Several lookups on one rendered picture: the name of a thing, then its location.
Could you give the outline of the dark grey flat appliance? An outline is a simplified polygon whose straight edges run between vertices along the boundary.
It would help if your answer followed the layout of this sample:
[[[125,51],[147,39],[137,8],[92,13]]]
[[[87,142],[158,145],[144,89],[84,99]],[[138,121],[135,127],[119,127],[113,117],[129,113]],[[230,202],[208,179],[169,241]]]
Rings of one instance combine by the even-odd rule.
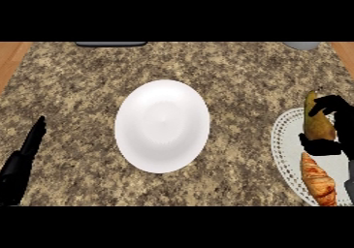
[[[149,42],[75,42],[79,47],[141,47]]]

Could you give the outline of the white oval plate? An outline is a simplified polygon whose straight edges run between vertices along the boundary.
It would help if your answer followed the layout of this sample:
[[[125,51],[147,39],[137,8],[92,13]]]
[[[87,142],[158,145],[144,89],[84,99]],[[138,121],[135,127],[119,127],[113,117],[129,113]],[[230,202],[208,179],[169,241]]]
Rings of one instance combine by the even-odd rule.
[[[166,173],[198,158],[208,141],[209,111],[198,90],[159,79],[128,95],[115,119],[121,154],[141,171]]]

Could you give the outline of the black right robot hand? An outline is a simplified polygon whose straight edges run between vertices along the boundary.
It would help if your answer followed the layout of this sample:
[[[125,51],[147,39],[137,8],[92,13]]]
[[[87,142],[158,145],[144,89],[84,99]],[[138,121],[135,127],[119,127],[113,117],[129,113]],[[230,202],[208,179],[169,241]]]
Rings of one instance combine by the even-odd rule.
[[[300,134],[300,141],[306,152],[313,156],[331,156],[346,154],[350,161],[354,160],[354,106],[340,95],[329,95],[314,100],[316,105],[309,115],[314,116],[319,111],[323,114],[334,113],[334,127],[338,141],[328,139],[310,140]]]

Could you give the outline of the golden croissant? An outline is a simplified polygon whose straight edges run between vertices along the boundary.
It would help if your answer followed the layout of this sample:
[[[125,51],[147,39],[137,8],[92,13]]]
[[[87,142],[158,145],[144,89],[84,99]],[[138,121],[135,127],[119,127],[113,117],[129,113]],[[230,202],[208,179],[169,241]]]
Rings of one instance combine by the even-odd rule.
[[[301,153],[301,179],[319,206],[337,206],[335,181],[307,152]]]

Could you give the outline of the yellow-brown pear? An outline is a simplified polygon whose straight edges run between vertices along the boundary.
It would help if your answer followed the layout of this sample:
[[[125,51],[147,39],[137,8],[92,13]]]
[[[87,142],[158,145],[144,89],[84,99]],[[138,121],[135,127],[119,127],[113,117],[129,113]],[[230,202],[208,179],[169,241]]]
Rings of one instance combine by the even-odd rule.
[[[312,90],[304,101],[304,135],[310,140],[335,140],[335,128],[323,112],[319,111],[314,116],[310,115],[316,99],[317,92]]]

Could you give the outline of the white lace placemat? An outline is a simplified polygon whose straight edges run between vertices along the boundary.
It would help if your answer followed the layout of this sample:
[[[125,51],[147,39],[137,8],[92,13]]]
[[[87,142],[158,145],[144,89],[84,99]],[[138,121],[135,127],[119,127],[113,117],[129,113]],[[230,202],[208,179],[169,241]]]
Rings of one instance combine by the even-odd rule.
[[[309,193],[301,179],[301,146],[298,134],[303,133],[304,108],[289,109],[277,118],[272,131],[272,153],[279,172],[288,186],[301,199],[313,206],[317,202]],[[326,171],[335,182],[337,205],[351,206],[344,182],[349,179],[349,160],[344,153],[334,156],[314,156],[322,169]]]

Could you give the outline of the pale grey round object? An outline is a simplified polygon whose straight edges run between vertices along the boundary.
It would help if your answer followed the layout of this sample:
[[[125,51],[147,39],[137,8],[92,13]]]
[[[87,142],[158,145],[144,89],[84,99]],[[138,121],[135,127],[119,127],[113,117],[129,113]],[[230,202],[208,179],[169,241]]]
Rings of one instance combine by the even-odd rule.
[[[298,50],[312,50],[319,46],[319,42],[285,42],[285,45]]]

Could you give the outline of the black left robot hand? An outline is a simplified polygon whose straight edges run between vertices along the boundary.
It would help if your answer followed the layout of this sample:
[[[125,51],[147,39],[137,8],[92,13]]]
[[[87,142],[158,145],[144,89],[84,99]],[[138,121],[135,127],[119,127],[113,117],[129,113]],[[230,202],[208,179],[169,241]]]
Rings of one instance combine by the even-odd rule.
[[[21,204],[32,164],[45,134],[47,123],[45,117],[41,116],[27,133],[23,147],[11,154],[0,170],[0,206]]]

